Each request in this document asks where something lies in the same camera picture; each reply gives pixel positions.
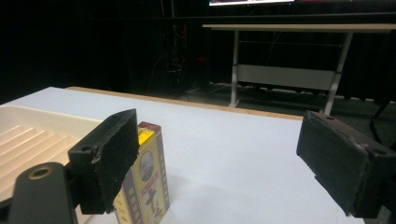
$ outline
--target dark background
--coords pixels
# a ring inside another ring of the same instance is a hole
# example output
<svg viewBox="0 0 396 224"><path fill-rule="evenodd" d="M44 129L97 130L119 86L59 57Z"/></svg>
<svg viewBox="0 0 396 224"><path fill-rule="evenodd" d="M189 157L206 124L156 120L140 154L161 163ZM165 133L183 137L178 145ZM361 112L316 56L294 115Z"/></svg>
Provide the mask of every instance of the dark background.
<svg viewBox="0 0 396 224"><path fill-rule="evenodd" d="M230 82L233 33L202 24L130 18L262 16L396 11L388 1L209 8L207 0L18 0L0 3L0 104L49 86L174 97ZM245 32L240 63L336 66L343 35ZM396 99L395 34L354 35L338 94Z"/></svg>

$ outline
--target cardboard box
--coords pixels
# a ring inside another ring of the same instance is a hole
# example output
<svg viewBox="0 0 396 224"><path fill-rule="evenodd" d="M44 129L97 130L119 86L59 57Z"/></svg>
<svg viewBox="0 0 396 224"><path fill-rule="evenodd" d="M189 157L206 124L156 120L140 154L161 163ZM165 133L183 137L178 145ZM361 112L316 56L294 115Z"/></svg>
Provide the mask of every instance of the cardboard box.
<svg viewBox="0 0 396 224"><path fill-rule="evenodd" d="M160 223L170 206L161 127L142 122L138 131L139 156L114 200L120 224Z"/></svg>

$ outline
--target beige tray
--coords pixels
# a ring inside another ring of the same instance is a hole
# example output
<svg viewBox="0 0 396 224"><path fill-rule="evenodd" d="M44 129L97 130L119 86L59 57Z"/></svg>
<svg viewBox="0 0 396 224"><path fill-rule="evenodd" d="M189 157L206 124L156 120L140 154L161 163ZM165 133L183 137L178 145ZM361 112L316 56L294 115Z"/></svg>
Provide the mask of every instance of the beige tray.
<svg viewBox="0 0 396 224"><path fill-rule="evenodd" d="M10 198L15 179L46 161L68 163L67 151L101 121L48 111L0 106L0 202ZM78 222L88 216L78 213Z"/></svg>

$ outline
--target floor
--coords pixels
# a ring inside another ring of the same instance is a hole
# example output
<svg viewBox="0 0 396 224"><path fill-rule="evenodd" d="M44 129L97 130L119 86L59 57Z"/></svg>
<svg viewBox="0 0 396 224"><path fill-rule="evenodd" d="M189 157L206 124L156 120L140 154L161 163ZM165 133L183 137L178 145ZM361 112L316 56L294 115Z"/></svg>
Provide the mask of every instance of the floor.
<svg viewBox="0 0 396 224"><path fill-rule="evenodd" d="M227 84L210 84L209 89L191 89L179 96L178 100L210 105L230 103L231 86ZM267 90L263 88L239 87L240 102L237 107L275 112L288 115L303 116L306 110L319 112L327 100L325 93L296 92L282 90ZM337 97L332 107L331 116L335 117L374 139L370 130L370 121L379 104L359 99L344 99ZM380 140L384 146L391 147L396 143L396 104L389 104L375 121ZM388 223L389 211L382 208L377 219L365 219L366 224Z"/></svg>

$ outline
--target white container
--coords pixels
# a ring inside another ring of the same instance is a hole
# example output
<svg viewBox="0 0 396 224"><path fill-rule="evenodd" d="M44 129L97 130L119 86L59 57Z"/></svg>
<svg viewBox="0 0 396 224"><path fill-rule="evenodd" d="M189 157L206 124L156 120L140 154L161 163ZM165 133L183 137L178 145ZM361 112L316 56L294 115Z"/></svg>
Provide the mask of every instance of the white container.
<svg viewBox="0 0 396 224"><path fill-rule="evenodd" d="M0 106L0 202L12 197L15 179L47 161L69 162L67 151L101 123L26 107ZM78 223L83 216L76 208Z"/></svg>

